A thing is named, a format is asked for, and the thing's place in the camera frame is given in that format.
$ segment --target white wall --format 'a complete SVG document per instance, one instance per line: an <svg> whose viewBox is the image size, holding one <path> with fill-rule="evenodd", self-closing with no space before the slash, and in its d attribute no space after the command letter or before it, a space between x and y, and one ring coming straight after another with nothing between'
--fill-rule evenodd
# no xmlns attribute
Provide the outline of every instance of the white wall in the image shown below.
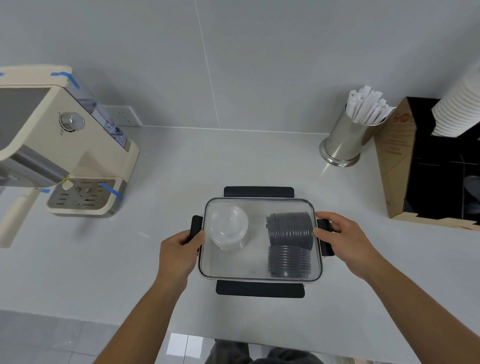
<svg viewBox="0 0 480 364"><path fill-rule="evenodd" d="M69 64L146 124L329 132L354 87L441 97L480 59L478 0L196 2L2 0L0 64Z"/></svg>

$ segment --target coffee machine knob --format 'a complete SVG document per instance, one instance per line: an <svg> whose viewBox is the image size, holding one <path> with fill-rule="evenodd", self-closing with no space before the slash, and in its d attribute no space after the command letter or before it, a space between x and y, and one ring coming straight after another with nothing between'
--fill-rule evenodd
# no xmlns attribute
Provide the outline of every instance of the coffee machine knob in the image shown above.
<svg viewBox="0 0 480 364"><path fill-rule="evenodd" d="M68 131L82 130L85 127L85 119L76 112L63 112L60 114L60 123Z"/></svg>

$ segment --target person's leg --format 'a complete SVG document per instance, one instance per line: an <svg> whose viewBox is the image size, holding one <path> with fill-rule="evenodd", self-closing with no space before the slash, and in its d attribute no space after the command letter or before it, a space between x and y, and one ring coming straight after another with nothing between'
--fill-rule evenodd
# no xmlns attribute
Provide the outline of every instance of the person's leg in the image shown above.
<svg viewBox="0 0 480 364"><path fill-rule="evenodd" d="M281 359L295 364L323 364L323 362L311 352L285 348L273 348L270 350L267 358Z"/></svg>
<svg viewBox="0 0 480 364"><path fill-rule="evenodd" d="M248 364L252 361L247 343L215 340L205 364Z"/></svg>

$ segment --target electrical outlet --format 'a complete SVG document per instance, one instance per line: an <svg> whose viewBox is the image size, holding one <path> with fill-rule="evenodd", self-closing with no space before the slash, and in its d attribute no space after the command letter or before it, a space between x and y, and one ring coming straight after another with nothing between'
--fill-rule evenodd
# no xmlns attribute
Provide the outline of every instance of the electrical outlet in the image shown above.
<svg viewBox="0 0 480 364"><path fill-rule="evenodd" d="M102 105L117 126L143 126L130 106Z"/></svg>

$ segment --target forearm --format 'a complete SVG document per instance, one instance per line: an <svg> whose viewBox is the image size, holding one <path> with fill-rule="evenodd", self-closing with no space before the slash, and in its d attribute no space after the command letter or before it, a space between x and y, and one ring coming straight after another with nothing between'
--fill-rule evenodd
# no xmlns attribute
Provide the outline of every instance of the forearm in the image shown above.
<svg viewBox="0 0 480 364"><path fill-rule="evenodd" d="M138 302L95 364L153 364L181 290L157 280Z"/></svg>
<svg viewBox="0 0 480 364"><path fill-rule="evenodd" d="M385 259L366 280L423 364L480 360L480 338Z"/></svg>

